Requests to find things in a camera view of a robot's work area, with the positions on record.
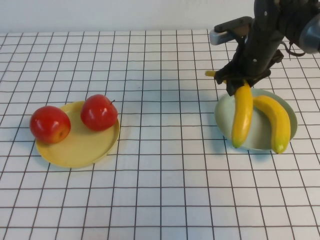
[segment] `apple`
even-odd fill
[[[37,109],[29,122],[33,136],[46,144],[56,144],[64,140],[70,130],[68,115],[55,106],[43,106]]]
[[[106,130],[116,123],[118,111],[106,96],[95,94],[84,102],[80,117],[87,128],[98,132]]]

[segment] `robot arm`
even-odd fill
[[[307,54],[320,52],[318,0],[255,0],[254,19],[241,17],[215,26],[209,34],[212,45],[231,40],[238,43],[233,59],[215,73],[215,80],[218,84],[226,81],[230,96],[244,80],[252,87],[268,77],[272,65],[283,59],[278,47],[285,37]]]

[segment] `banana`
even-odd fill
[[[234,94],[235,113],[233,118],[231,141],[235,148],[241,147],[249,134],[253,115],[253,96],[249,84],[245,81],[244,86],[238,88]]]
[[[215,77],[216,71],[208,70],[208,71],[205,71],[204,75],[206,75],[207,77]]]
[[[290,142],[291,126],[287,111],[273,98],[259,95],[253,98],[253,105],[263,112],[271,124],[271,148],[276,154],[283,153]]]

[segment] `grid paper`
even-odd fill
[[[320,55],[280,46],[255,88],[285,99],[298,131],[284,154],[248,152],[218,130],[227,92],[205,76],[237,43],[208,32],[1,34],[0,239],[319,240]],[[115,100],[117,145],[85,168],[48,164],[31,114],[94,94]]]

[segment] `white wall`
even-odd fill
[[[211,29],[253,9],[254,0],[0,0],[0,32]]]

